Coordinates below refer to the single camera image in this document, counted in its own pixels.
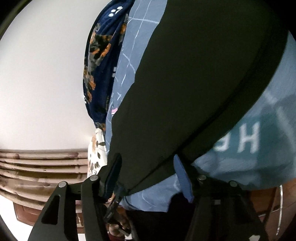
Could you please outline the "person's left hand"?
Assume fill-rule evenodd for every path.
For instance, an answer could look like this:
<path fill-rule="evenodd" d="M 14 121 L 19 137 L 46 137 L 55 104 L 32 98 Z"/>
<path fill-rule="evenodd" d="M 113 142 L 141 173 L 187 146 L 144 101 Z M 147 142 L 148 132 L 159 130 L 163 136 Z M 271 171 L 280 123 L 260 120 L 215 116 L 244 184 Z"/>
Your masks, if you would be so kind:
<path fill-rule="evenodd" d="M 132 227 L 130 220 L 126 215 L 126 211 L 122 206 L 118 206 L 113 215 L 115 223 L 107 224 L 106 228 L 110 240 L 133 240 Z M 125 235 L 120 230 L 129 231 L 129 235 Z"/>

